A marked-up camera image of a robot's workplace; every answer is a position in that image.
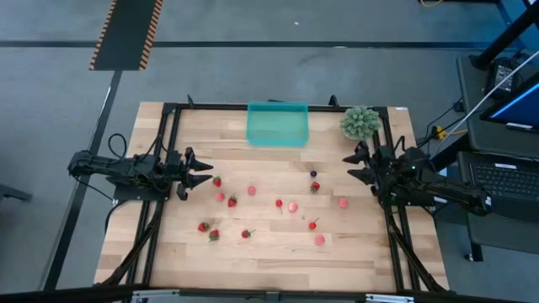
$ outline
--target yellow connector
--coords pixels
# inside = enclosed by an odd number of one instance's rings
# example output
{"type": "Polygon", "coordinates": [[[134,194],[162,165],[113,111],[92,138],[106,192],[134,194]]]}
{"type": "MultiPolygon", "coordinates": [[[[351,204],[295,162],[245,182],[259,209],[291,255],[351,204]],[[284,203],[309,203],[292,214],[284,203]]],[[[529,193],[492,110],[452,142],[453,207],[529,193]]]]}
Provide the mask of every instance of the yellow connector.
{"type": "MultiPolygon", "coordinates": [[[[456,131],[454,133],[452,133],[452,135],[460,135],[460,134],[464,134],[466,133],[468,130],[459,130],[459,131],[456,131]]],[[[441,128],[441,126],[432,126],[432,131],[431,131],[431,135],[436,139],[436,140],[444,140],[444,138],[446,138],[448,135],[449,135],[449,131],[447,130],[443,130],[441,128]]]]}

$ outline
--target red strawberry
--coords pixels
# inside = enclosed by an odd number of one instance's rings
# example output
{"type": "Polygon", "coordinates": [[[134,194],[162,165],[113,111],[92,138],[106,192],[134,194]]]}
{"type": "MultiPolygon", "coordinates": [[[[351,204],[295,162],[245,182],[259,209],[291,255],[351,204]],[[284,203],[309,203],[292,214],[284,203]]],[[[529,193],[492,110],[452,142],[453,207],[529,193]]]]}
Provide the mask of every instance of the red strawberry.
{"type": "Polygon", "coordinates": [[[247,239],[248,237],[251,236],[251,234],[252,234],[254,231],[256,231],[256,230],[252,230],[252,231],[244,230],[244,231],[242,231],[242,237],[247,239]]]}
{"type": "Polygon", "coordinates": [[[316,223],[316,221],[318,221],[318,219],[319,219],[319,218],[317,218],[315,221],[309,223],[309,229],[312,229],[312,230],[313,230],[313,229],[317,228],[317,223],[316,223]]]}
{"type": "Polygon", "coordinates": [[[219,231],[218,230],[210,231],[209,237],[210,237],[210,242],[219,240],[219,231]]]}
{"type": "Polygon", "coordinates": [[[281,199],[277,199],[277,201],[275,201],[275,205],[279,207],[280,213],[282,214],[283,210],[281,209],[281,206],[283,205],[283,201],[281,199]]]}
{"type": "Polygon", "coordinates": [[[319,189],[320,189],[320,183],[318,183],[318,182],[313,182],[313,183],[311,184],[311,192],[312,192],[312,193],[316,193],[319,189]]]}
{"type": "Polygon", "coordinates": [[[217,176],[213,178],[213,184],[217,187],[221,187],[221,177],[217,176]]]}
{"type": "Polygon", "coordinates": [[[210,225],[207,222],[202,222],[199,224],[199,231],[208,231],[208,228],[210,228],[210,225]]]}
{"type": "Polygon", "coordinates": [[[217,201],[222,202],[225,200],[225,194],[223,192],[216,195],[217,201]]]}
{"type": "Polygon", "coordinates": [[[237,204],[236,196],[235,195],[230,196],[230,198],[228,198],[228,207],[234,207],[236,206],[236,204],[237,204]]]}

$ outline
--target yellow and black hazard tape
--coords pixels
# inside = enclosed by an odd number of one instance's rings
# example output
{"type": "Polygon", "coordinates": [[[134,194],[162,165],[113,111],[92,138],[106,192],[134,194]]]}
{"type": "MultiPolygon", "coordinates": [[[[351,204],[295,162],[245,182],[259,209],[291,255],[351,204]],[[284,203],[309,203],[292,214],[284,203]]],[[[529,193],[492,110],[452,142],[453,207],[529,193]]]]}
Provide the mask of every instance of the yellow and black hazard tape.
{"type": "Polygon", "coordinates": [[[107,15],[107,19],[104,21],[103,29],[101,29],[98,44],[95,46],[95,50],[93,50],[92,60],[90,61],[90,71],[93,71],[95,69],[95,60],[98,58],[99,48],[101,48],[101,43],[103,43],[104,33],[109,27],[110,18],[112,18],[112,12],[114,12],[116,7],[116,1],[117,0],[112,0],[112,4],[110,4],[109,14],[107,15]]]}
{"type": "Polygon", "coordinates": [[[157,24],[159,22],[159,15],[161,14],[161,8],[163,7],[163,0],[155,0],[155,6],[153,7],[152,19],[150,20],[150,26],[148,27],[148,34],[146,41],[144,42],[144,48],[142,49],[141,62],[139,63],[139,71],[146,69],[148,61],[150,60],[150,50],[153,46],[153,39],[157,32],[157,24]]]}

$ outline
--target metal clamp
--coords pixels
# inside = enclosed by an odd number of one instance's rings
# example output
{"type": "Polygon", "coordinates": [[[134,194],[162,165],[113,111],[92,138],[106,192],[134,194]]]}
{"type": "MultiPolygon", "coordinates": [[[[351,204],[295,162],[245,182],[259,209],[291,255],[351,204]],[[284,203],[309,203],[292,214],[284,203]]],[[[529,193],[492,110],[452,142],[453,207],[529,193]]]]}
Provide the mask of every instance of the metal clamp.
{"type": "Polygon", "coordinates": [[[140,299],[151,299],[176,295],[179,296],[179,290],[138,290],[133,291],[132,299],[137,301],[140,299]]]}
{"type": "Polygon", "coordinates": [[[365,301],[373,303],[414,303],[414,298],[401,295],[366,294],[365,301]]]}
{"type": "Polygon", "coordinates": [[[266,301],[268,302],[279,302],[280,301],[280,292],[276,290],[266,291],[266,301]]]}

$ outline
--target laptop keyboard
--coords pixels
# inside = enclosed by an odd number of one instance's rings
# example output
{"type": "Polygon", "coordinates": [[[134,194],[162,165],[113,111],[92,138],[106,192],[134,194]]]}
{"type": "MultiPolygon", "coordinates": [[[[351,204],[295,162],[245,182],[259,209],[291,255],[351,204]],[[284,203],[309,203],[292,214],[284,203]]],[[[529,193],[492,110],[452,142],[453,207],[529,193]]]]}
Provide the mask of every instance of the laptop keyboard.
{"type": "Polygon", "coordinates": [[[492,163],[472,163],[470,166],[474,182],[493,197],[539,201],[539,173],[494,167],[492,163]]]}

